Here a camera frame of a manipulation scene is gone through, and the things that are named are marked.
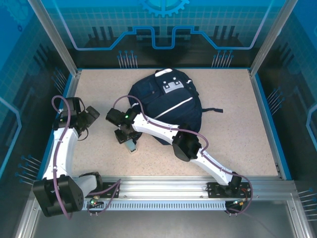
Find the beige work surface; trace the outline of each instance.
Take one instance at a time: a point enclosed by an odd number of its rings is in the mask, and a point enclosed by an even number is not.
[[[182,69],[200,93],[203,108],[222,108],[224,113],[203,113],[200,133],[210,143],[207,151],[227,168],[248,176],[276,176],[273,156],[258,104],[246,69]],[[83,70],[76,97],[93,106],[100,117],[89,128],[89,136],[78,142],[73,157],[73,175],[98,171],[103,176],[206,176],[204,170],[174,156],[144,134],[131,155],[114,135],[117,129],[106,121],[114,101],[127,95],[132,84],[155,69]],[[128,99],[116,106],[126,111]]]

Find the navy backpack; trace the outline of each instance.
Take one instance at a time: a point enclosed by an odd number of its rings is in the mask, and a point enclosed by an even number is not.
[[[203,109],[193,80],[172,68],[157,70],[155,74],[139,80],[132,86],[129,95],[141,101],[147,116],[165,123],[187,124],[195,132],[201,128],[203,112],[223,112],[222,109]],[[129,98],[129,102],[131,107],[141,110],[135,99]]]

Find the enclosure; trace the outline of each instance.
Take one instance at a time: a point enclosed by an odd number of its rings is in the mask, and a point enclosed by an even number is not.
[[[314,0],[0,0],[1,237],[315,237],[316,9]],[[203,114],[200,133],[217,161],[250,179],[246,215],[217,209],[232,199],[209,198],[215,179],[172,147],[145,133],[135,154],[117,143],[107,112],[163,68],[186,73],[204,108],[223,109]],[[71,167],[74,180],[121,179],[97,217],[85,198],[71,221],[47,218],[32,192],[53,153],[54,95],[100,113]]]

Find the purple cable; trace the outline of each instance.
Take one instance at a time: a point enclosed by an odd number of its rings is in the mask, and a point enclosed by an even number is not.
[[[233,209],[233,208],[229,208],[231,211],[234,211],[234,212],[239,212],[239,210],[236,210],[236,209]],[[277,238],[277,236],[263,223],[261,222],[259,219],[257,219],[256,217],[248,214],[248,213],[244,213],[244,215],[246,215],[247,217],[250,217],[251,219],[253,220],[256,220],[258,223],[260,223],[264,229],[266,229],[273,237]]]
[[[54,104],[54,101],[55,101],[56,98],[61,98],[64,101],[65,105],[67,106],[68,114],[67,114],[66,126],[65,126],[65,128],[64,128],[64,130],[63,130],[63,132],[62,132],[62,134],[61,134],[61,136],[60,136],[60,138],[59,138],[59,140],[57,142],[57,145],[56,145],[56,148],[55,148],[55,151],[54,151],[54,157],[53,157],[53,183],[54,183],[54,190],[55,190],[56,198],[58,200],[60,208],[63,211],[63,214],[65,215],[65,217],[70,220],[71,216],[68,215],[68,213],[66,211],[66,208],[65,208],[65,206],[63,204],[63,201],[62,201],[62,199],[60,197],[59,191],[58,191],[57,174],[56,174],[56,171],[57,171],[56,161],[57,161],[58,149],[59,149],[59,146],[60,146],[60,144],[61,144],[61,142],[62,142],[62,140],[63,140],[63,138],[64,138],[64,136],[65,136],[65,134],[66,134],[66,132],[67,132],[67,130],[69,128],[69,124],[70,124],[70,107],[69,107],[69,104],[68,104],[67,100],[64,97],[62,97],[60,95],[56,95],[56,96],[54,96],[52,98],[52,106],[55,109],[55,111],[58,112],[58,109],[56,108],[56,106]]]
[[[98,194],[105,193],[105,192],[109,191],[110,189],[112,189],[116,185],[115,190],[114,190],[114,192],[113,192],[113,194],[111,196],[111,199],[109,200],[107,206],[102,211],[96,213],[96,216],[97,216],[97,214],[101,214],[101,213],[105,212],[108,209],[108,207],[110,206],[110,204],[111,204],[111,202],[112,202],[112,200],[113,200],[113,198],[115,196],[115,193],[118,191],[118,188],[119,188],[119,185],[120,185],[120,181],[121,180],[119,179],[115,184],[113,184],[111,187],[105,189],[104,191],[94,192],[94,193],[98,193]],[[93,213],[89,210],[89,206],[87,207],[87,212],[90,213],[91,216],[93,215]]]
[[[163,128],[163,129],[187,132],[187,133],[191,133],[191,134],[194,134],[194,135],[197,135],[197,136],[201,137],[201,138],[206,142],[206,146],[201,150],[201,155],[202,155],[205,159],[207,159],[207,160],[208,160],[212,165],[214,165],[216,168],[220,169],[221,171],[224,171],[226,174],[229,174],[229,175],[232,175],[232,176],[241,177],[241,178],[245,179],[245,180],[249,183],[250,189],[251,189],[251,197],[250,197],[250,200],[249,200],[247,206],[245,207],[245,209],[243,209],[243,211],[241,211],[241,212],[238,212],[237,214],[242,214],[242,213],[244,213],[244,212],[249,208],[249,206],[250,206],[250,204],[251,204],[251,202],[252,202],[252,200],[253,200],[253,187],[252,187],[252,184],[251,184],[250,180],[249,180],[247,177],[243,176],[243,175],[234,174],[234,173],[231,173],[231,172],[229,172],[229,171],[224,170],[223,168],[221,168],[220,166],[218,166],[217,164],[215,164],[213,161],[211,161],[206,155],[204,155],[203,152],[204,152],[204,151],[208,148],[208,146],[209,146],[209,142],[208,142],[208,140],[207,140],[206,137],[204,137],[203,135],[201,135],[201,134],[199,134],[199,133],[197,133],[197,132],[195,132],[195,131],[192,131],[192,130],[185,130],[185,129],[179,129],[179,128],[170,128],[170,127],[163,126],[163,125],[159,125],[159,124],[156,124],[155,122],[150,121],[150,120],[147,118],[147,116],[145,115],[145,113],[144,113],[143,105],[142,105],[141,101],[140,101],[137,97],[134,97],[134,96],[131,96],[131,95],[125,95],[125,96],[119,97],[119,98],[114,102],[114,104],[113,104],[112,107],[114,108],[115,105],[117,104],[117,102],[118,102],[119,100],[121,100],[122,98],[133,98],[133,99],[137,100],[138,103],[140,104],[141,113],[142,113],[144,119],[145,119],[148,123],[150,123],[150,124],[152,124],[152,125],[155,125],[155,126],[157,126],[157,127],[159,127],[159,128]]]

